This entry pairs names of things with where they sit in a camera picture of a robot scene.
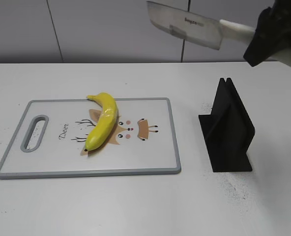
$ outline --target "cutting board handle hole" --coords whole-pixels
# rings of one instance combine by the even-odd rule
[[[46,115],[39,115],[32,119],[21,144],[21,150],[23,152],[32,152],[38,149],[42,142],[48,121],[49,118]]]

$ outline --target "banana tip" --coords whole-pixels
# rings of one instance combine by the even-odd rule
[[[95,96],[94,95],[88,95],[87,99],[92,100]]]

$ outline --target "deer antler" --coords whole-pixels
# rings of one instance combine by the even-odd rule
[[[76,121],[77,124],[86,124],[88,123],[87,127],[89,126],[96,126],[93,122],[89,119],[82,119],[81,121]]]
[[[71,140],[76,140],[77,143],[83,143],[87,140],[87,138],[79,138],[79,137],[75,137],[74,139],[71,139]]]

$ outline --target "knife blade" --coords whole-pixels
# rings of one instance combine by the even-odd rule
[[[147,1],[151,23],[177,38],[219,50],[223,39],[220,21]]]

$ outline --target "black stand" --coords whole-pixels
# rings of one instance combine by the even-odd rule
[[[210,115],[199,115],[213,172],[252,171],[246,151],[255,128],[230,78],[220,79]]]

